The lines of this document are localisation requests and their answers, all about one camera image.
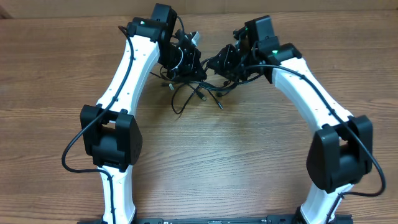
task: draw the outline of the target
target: wooden table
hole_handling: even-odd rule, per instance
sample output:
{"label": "wooden table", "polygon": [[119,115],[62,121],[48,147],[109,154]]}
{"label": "wooden table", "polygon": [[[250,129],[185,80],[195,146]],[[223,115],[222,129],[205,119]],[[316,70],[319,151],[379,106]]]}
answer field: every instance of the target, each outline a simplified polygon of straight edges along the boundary
{"label": "wooden table", "polygon": [[[199,30],[202,58],[233,42],[232,30],[262,14],[182,16]],[[398,221],[398,11],[275,13],[281,43],[293,42],[320,83],[374,126],[387,191],[347,197],[338,213],[358,223]],[[117,25],[131,17],[0,21],[0,223],[76,223],[103,214],[98,174],[72,174],[61,154],[80,130],[84,104],[109,85],[124,49]],[[209,74],[209,82],[223,79]],[[134,166],[139,217],[263,217],[294,213],[311,180],[312,137],[293,104],[265,79],[221,99],[194,97],[181,117],[172,91],[149,77],[137,110],[144,147]],[[189,90],[177,97],[177,104]],[[68,155],[94,168],[79,140]],[[373,169],[355,187],[379,188]]]}

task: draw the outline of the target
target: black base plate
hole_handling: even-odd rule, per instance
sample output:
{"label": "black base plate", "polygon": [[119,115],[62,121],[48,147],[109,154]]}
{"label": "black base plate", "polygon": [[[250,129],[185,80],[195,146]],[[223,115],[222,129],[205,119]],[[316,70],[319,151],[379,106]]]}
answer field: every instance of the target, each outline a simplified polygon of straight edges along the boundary
{"label": "black base plate", "polygon": [[[262,218],[189,218],[181,220],[163,220],[161,218],[138,218],[133,224],[295,224],[295,215],[269,215]],[[102,220],[84,222],[89,224],[104,224]],[[337,215],[332,224],[353,224],[351,215]]]}

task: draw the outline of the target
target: black wire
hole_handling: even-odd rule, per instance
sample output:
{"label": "black wire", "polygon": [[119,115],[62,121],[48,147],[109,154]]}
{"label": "black wire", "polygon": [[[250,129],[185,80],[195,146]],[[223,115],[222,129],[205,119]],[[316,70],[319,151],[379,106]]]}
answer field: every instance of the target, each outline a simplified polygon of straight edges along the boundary
{"label": "black wire", "polygon": [[231,93],[231,90],[230,90],[230,91],[227,91],[227,92],[224,93],[224,94],[221,94],[221,97],[222,97],[222,96],[226,96],[228,93]]}
{"label": "black wire", "polygon": [[163,73],[162,73],[162,69],[163,69],[163,68],[164,68],[164,66],[162,65],[162,66],[160,67],[160,69],[159,69],[159,74],[160,74],[161,77],[166,78],[166,77],[163,75]]}
{"label": "black wire", "polygon": [[259,59],[257,58],[257,56],[256,56],[256,46],[259,44],[259,41],[258,40],[256,40],[255,42],[254,42],[254,44],[253,44],[253,49],[251,50],[251,53],[252,53],[252,56],[253,56],[253,58],[258,62],[259,61]]}
{"label": "black wire", "polygon": [[167,80],[167,81],[169,81],[168,79],[166,79],[166,78],[163,78],[163,77],[161,77],[160,75],[158,75],[158,74],[155,74],[155,73],[153,73],[153,72],[150,72],[152,75],[154,75],[154,76],[156,76],[156,77],[158,77],[158,78],[161,78],[161,79],[163,79],[163,80]]}
{"label": "black wire", "polygon": [[182,33],[185,35],[185,28],[184,28],[184,23],[182,22],[182,19],[180,16],[177,16],[177,19],[179,19],[180,23],[181,23],[181,29],[182,29]]}
{"label": "black wire", "polygon": [[116,214],[114,212],[115,208],[114,208],[114,200],[113,200],[113,183],[112,183],[112,176],[109,172],[105,171],[105,170],[101,170],[101,169],[72,169],[70,167],[68,167],[67,163],[66,163],[66,157],[68,154],[68,151],[70,150],[70,148],[74,145],[74,143],[85,133],[87,132],[87,130],[89,130],[92,126],[94,126],[95,124],[98,124],[99,121],[101,121],[101,119],[103,118],[103,116],[105,115],[105,113],[113,106],[114,102],[117,100],[121,90],[123,89],[124,84],[126,83],[126,80],[130,74],[131,71],[131,67],[132,67],[132,61],[134,60],[134,49],[132,47],[132,43],[130,40],[130,37],[128,35],[128,33],[126,32],[126,28],[119,26],[120,31],[126,36],[127,41],[130,45],[130,51],[131,51],[131,56],[130,56],[130,62],[129,62],[129,66],[127,68],[126,74],[124,75],[124,78],[118,88],[118,90],[116,91],[115,95],[112,97],[111,102],[109,103],[109,105],[92,121],[90,122],[86,127],[84,127],[70,142],[69,144],[66,146],[65,150],[62,153],[62,166],[69,172],[74,172],[74,173],[91,173],[91,172],[100,172],[103,173],[107,176],[108,181],[109,181],[109,187],[110,187],[110,191],[111,191],[111,213],[112,213],[112,219],[113,219],[113,223],[116,224]]}
{"label": "black wire", "polygon": [[242,42],[242,37],[241,37],[241,35],[242,35],[242,34],[239,35],[238,42],[236,43],[236,50],[238,50],[238,51],[239,51],[239,48],[240,48],[240,45],[241,45],[241,42]]}
{"label": "black wire", "polygon": [[289,68],[285,68],[285,67],[281,67],[281,66],[277,66],[277,65],[251,65],[251,66],[244,68],[244,70],[248,70],[251,68],[259,68],[259,67],[278,68],[281,70],[285,70],[287,72],[290,72],[293,75],[300,77],[302,80],[306,81],[313,88],[313,90],[319,96],[319,98],[322,100],[322,102],[325,104],[326,108],[328,108],[330,114],[332,114],[336,118],[336,120],[338,120],[341,123],[341,125],[343,125],[343,127],[350,133],[352,138],[354,138],[356,143],[358,143],[358,145],[363,149],[363,151],[369,156],[369,158],[372,160],[372,163],[374,164],[377,172],[379,173],[380,180],[381,180],[381,188],[379,189],[379,191],[377,191],[375,193],[362,193],[362,192],[351,192],[350,191],[350,192],[343,192],[341,194],[338,194],[335,202],[333,203],[332,207],[330,208],[330,211],[327,214],[326,223],[328,223],[328,221],[331,217],[331,214],[336,209],[337,204],[340,201],[340,199],[344,199],[345,195],[356,195],[356,196],[362,196],[362,197],[377,197],[377,196],[381,195],[386,189],[386,177],[384,176],[381,166],[377,162],[376,158],[369,152],[369,150],[366,148],[366,146],[362,143],[362,141],[359,139],[359,137],[354,133],[354,131],[351,128],[349,128],[348,125],[336,114],[335,110],[329,105],[329,103],[327,102],[325,97],[321,94],[319,89],[305,75],[302,75],[299,72],[296,72]]}
{"label": "black wire", "polygon": [[191,93],[191,95],[188,97],[188,99],[186,100],[186,102],[185,102],[184,105],[182,106],[181,110],[177,112],[177,111],[175,110],[175,108],[174,108],[174,98],[175,98],[175,95],[177,94],[177,92],[181,89],[181,87],[183,87],[183,86],[185,86],[185,85],[188,85],[188,83],[184,83],[184,84],[180,85],[180,86],[174,91],[174,94],[173,94],[173,97],[172,97],[172,101],[171,101],[171,105],[172,105],[172,109],[173,109],[173,111],[174,111],[175,114],[182,114],[182,112],[184,111],[184,109],[185,109],[185,107],[187,106],[188,102],[191,100],[192,96],[193,96],[193,95],[198,91],[198,89],[200,88],[200,85],[198,85],[198,86],[193,90],[193,92]]}
{"label": "black wire", "polygon": [[223,105],[217,100],[217,98],[212,94],[212,92],[210,90],[207,90],[210,94],[211,97],[213,97],[214,101],[216,102],[216,104],[218,105],[218,107],[222,110]]}
{"label": "black wire", "polygon": [[206,62],[208,62],[209,60],[213,59],[214,57],[210,57],[210,58],[204,59],[203,61],[200,62],[200,65],[201,65],[201,66],[204,66],[204,64],[205,64]]}
{"label": "black wire", "polygon": [[195,87],[193,87],[191,84],[187,84],[192,90],[195,90]]}
{"label": "black wire", "polygon": [[255,77],[250,78],[250,79],[248,79],[248,80],[246,80],[246,81],[239,82],[239,85],[251,83],[251,82],[253,82],[254,80],[256,80],[256,79],[262,77],[263,75],[264,75],[264,74],[258,74],[258,75],[256,75]]}
{"label": "black wire", "polygon": [[235,89],[238,85],[237,82],[234,82],[230,86],[221,86],[221,87],[214,86],[208,82],[190,81],[188,83],[199,84],[200,87],[202,87],[206,90],[211,90],[211,91],[231,91],[231,90]]}

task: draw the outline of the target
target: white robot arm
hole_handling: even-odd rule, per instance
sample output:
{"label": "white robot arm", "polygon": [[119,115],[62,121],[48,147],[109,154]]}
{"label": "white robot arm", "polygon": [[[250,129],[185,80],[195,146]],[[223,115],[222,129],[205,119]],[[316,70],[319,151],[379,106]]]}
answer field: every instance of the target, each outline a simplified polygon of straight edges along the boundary
{"label": "white robot arm", "polygon": [[[115,112],[127,110],[127,114],[135,116],[138,99],[141,95],[149,72],[159,59],[160,51],[159,43],[151,42],[148,37],[135,35],[134,37],[130,37],[130,40],[134,46],[133,66],[127,81],[120,92],[118,101],[116,101],[109,110]],[[105,109],[109,105],[109,102],[112,100],[112,97],[120,86],[128,68],[130,57],[131,49],[126,41],[126,48],[118,70],[116,71],[110,86],[97,102],[97,105],[101,105],[102,109]],[[111,176],[113,176],[113,201],[117,223],[130,224],[133,221],[136,212],[136,207],[132,201],[132,167],[132,165],[128,165],[124,172],[120,172],[118,168],[110,166],[98,167],[99,169],[108,171]],[[105,201],[103,221],[113,224],[108,178],[102,173],[101,177],[103,181]]]}
{"label": "white robot arm", "polygon": [[[304,58],[285,60],[281,62],[281,66],[305,75],[320,90],[329,104],[332,105],[333,109],[335,109],[336,114],[343,119],[343,121],[348,121],[348,117],[352,116],[352,114],[340,106],[315,79],[310,69],[307,67],[307,63]],[[335,126],[340,123],[330,114],[329,110],[315,93],[314,89],[306,81],[300,79],[300,77],[285,70],[275,68],[272,71],[272,82],[277,89],[292,101],[303,119],[307,122],[312,134],[315,134],[315,131],[322,129],[322,126],[325,124]],[[333,206],[338,194],[349,191],[352,187],[353,184],[346,184],[338,187],[332,193],[326,193],[326,191],[321,190],[315,184],[312,184],[310,193],[300,208],[306,223],[325,223],[326,216]],[[332,221],[334,217],[333,212],[329,222]]]}

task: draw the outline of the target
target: black metal bracket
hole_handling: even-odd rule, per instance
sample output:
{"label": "black metal bracket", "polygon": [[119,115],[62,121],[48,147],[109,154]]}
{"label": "black metal bracket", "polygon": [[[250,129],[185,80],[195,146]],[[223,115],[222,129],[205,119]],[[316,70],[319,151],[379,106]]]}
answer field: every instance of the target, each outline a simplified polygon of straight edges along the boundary
{"label": "black metal bracket", "polygon": [[[101,112],[100,106],[85,105],[80,113],[81,128],[85,128]],[[104,126],[110,121],[115,128]],[[101,121],[83,134],[86,153],[93,157],[94,165],[118,168],[121,172],[134,165],[142,147],[142,136],[133,115],[107,111]]]}

